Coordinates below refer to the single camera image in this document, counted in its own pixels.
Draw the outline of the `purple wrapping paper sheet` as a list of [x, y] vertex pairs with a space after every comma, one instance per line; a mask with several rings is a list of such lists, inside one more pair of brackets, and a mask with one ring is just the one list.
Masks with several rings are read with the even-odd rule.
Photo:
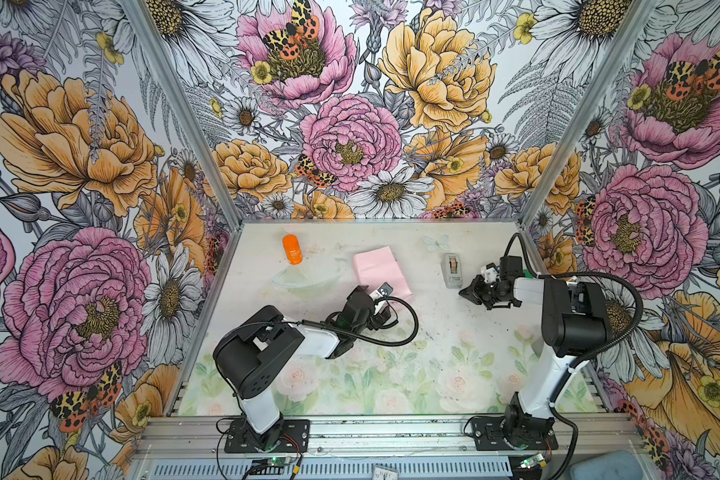
[[412, 297], [413, 293], [402, 268], [389, 246], [358, 253], [353, 256], [352, 263], [360, 285], [376, 290], [383, 284], [388, 284], [394, 296], [403, 300]]

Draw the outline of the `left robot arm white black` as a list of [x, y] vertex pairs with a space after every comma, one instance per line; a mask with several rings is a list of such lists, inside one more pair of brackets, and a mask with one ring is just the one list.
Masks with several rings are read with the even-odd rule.
[[212, 358], [231, 387], [241, 414], [230, 421], [225, 451], [299, 452], [306, 448], [310, 423], [287, 421], [277, 406], [273, 383], [295, 356], [337, 359], [367, 330], [386, 330], [398, 321], [389, 304], [393, 288], [357, 286], [341, 311], [310, 325], [266, 305], [222, 337]]

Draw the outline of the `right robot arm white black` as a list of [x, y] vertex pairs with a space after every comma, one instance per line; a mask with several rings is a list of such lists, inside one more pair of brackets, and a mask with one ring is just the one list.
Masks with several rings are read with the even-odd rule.
[[541, 306], [541, 353], [535, 370], [505, 413], [474, 416], [465, 433], [479, 451], [555, 449], [558, 397], [587, 362], [583, 356], [613, 339], [601, 287], [592, 282], [517, 278], [487, 282], [477, 276], [459, 295], [487, 309]]

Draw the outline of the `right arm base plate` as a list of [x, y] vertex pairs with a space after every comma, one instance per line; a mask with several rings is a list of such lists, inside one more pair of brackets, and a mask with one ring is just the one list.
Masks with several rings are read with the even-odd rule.
[[508, 425], [505, 417], [473, 416], [465, 424], [464, 433], [473, 440], [477, 451], [554, 451], [559, 448], [559, 443], [553, 425], [552, 418], [531, 417]]

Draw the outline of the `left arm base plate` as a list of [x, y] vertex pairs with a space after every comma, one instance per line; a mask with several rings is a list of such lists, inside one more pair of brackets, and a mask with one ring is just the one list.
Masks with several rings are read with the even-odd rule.
[[306, 419], [281, 419], [264, 433], [256, 433], [242, 416], [233, 417], [223, 434], [224, 452], [305, 453], [308, 450], [311, 422]]

